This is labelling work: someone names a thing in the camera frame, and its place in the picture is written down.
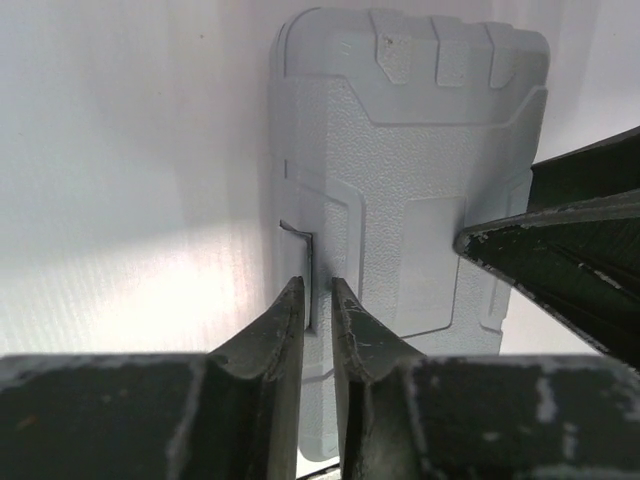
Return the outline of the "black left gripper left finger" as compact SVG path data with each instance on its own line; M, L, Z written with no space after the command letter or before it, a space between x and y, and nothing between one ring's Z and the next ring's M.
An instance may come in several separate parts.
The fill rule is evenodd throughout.
M5 479L292 479L301 278L210 353L1 361Z

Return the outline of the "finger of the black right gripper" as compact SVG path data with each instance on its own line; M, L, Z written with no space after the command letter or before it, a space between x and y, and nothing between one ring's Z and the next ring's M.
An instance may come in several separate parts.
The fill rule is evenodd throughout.
M638 369L638 191L467 227L454 249L592 348Z
M530 210L625 193L639 188L637 127L572 152L537 162Z

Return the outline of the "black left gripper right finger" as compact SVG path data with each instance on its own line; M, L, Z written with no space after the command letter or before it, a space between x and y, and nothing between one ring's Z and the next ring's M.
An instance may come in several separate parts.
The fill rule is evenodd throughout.
M585 355L427 356L332 282L345 479L635 479L639 379Z

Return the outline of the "grey plastic tool case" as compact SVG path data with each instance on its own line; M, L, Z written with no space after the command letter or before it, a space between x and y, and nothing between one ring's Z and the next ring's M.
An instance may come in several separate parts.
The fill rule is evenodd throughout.
M270 52L275 287L308 285L299 449L339 453L331 284L428 355L495 354L510 290L465 227L524 212L550 48L505 23L320 7Z

